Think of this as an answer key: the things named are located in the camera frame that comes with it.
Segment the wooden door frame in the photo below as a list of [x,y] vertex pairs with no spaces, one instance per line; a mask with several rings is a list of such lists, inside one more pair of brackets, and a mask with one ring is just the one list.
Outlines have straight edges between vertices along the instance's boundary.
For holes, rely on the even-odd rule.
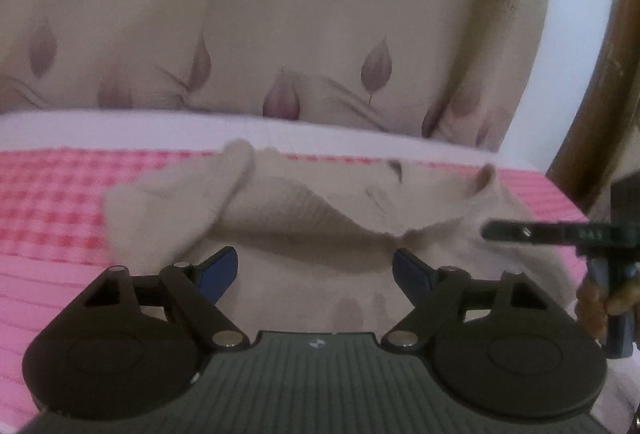
[[633,122],[640,60],[640,0],[613,0],[600,56],[582,104],[546,175],[587,211]]

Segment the white logo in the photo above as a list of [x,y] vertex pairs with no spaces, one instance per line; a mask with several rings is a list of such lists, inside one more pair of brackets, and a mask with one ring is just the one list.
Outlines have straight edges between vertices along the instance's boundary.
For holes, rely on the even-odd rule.
[[314,349],[320,349],[325,347],[326,342],[321,338],[316,338],[316,340],[312,340],[311,342],[309,342],[309,345]]

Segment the metal screw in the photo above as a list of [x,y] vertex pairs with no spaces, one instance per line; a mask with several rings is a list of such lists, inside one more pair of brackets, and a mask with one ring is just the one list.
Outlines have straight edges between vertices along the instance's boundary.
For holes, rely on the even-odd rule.
[[219,331],[213,335],[212,340],[219,348],[235,348],[242,344],[244,337],[237,331]]
[[391,331],[386,340],[396,348],[410,348],[418,343],[418,335],[411,331]]

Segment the pink tablecloth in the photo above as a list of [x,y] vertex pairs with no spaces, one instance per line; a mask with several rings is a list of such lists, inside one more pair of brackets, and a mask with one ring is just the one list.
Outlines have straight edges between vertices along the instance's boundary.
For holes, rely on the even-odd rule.
[[[212,153],[86,149],[0,153],[0,424],[20,427],[36,413],[20,370],[29,342],[104,267],[113,264],[103,233],[106,188],[199,154]],[[478,170],[464,165],[430,165],[461,174]],[[501,170],[500,176],[540,220],[584,220],[543,174]],[[580,281],[586,273],[584,262],[572,249],[562,249],[562,255]]]

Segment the beige curtain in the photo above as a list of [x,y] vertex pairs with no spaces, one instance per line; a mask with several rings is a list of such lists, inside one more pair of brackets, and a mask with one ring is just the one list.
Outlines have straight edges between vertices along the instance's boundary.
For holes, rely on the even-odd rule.
[[159,108],[497,149],[546,0],[0,0],[0,110]]

